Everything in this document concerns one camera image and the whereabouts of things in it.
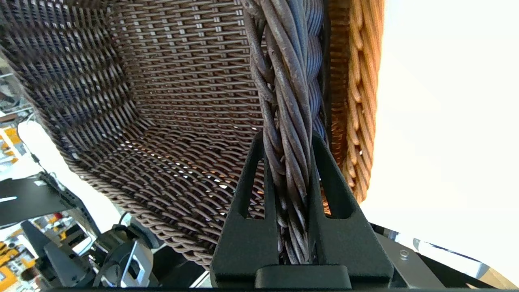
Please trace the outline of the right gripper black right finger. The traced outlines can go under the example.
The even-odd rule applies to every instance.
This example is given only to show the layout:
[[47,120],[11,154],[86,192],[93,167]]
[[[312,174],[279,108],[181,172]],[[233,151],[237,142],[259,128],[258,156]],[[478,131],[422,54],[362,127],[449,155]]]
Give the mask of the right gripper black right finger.
[[394,266],[353,197],[327,145],[313,135],[308,197],[310,286],[379,290]]

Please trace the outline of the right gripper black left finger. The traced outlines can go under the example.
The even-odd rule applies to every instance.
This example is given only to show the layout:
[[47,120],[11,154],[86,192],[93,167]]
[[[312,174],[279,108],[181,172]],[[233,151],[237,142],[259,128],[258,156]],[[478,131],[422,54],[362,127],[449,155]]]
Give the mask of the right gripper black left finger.
[[[264,218],[249,219],[258,162],[264,162]],[[258,133],[248,156],[210,265],[212,286],[219,290],[259,290],[263,268],[279,264],[278,228],[273,183]]]

